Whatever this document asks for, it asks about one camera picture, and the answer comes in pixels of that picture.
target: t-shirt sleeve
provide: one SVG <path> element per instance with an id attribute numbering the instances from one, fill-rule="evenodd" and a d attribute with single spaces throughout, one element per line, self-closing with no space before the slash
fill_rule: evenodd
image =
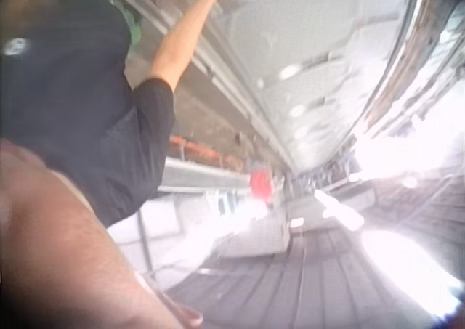
<path id="1" fill-rule="evenodd" d="M 173 91 L 159 78 L 142 82 L 133 91 L 142 142 L 148 145 L 152 161 L 163 172 L 169 146 L 169 135 L 174 125 Z"/>

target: red object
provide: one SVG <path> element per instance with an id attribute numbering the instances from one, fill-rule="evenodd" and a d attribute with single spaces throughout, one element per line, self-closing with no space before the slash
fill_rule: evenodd
<path id="1" fill-rule="evenodd" d="M 273 188 L 267 169 L 254 169 L 250 174 L 250 185 L 253 198 L 263 200 L 265 203 L 272 203 Z"/>

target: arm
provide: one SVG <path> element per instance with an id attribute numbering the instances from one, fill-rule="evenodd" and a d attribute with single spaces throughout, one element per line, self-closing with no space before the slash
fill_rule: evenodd
<path id="1" fill-rule="evenodd" d="M 1 144 L 2 292 L 53 328 L 181 328 L 93 213 L 34 155 Z"/>
<path id="2" fill-rule="evenodd" d="M 198 0 L 166 34 L 152 63 L 151 75 L 174 91 L 189 64 L 211 7 L 216 0 Z"/>

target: black t-shirt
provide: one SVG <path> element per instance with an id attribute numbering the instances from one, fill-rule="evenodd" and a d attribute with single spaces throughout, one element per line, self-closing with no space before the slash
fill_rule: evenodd
<path id="1" fill-rule="evenodd" d="M 131 90 L 129 29 L 106 0 L 65 0 L 42 19 L 2 47 L 1 135 L 71 179 L 108 227 L 161 183 L 172 90 L 156 78 Z"/>

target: man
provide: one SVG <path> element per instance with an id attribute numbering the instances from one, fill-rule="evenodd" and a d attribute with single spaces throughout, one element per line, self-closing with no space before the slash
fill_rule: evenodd
<path id="1" fill-rule="evenodd" d="M 105 228 L 161 182 L 173 91 L 215 1 L 173 27 L 134 91 L 129 30 L 105 0 L 62 1 L 2 47 L 2 298 L 40 328 L 192 325 L 146 290 Z"/>

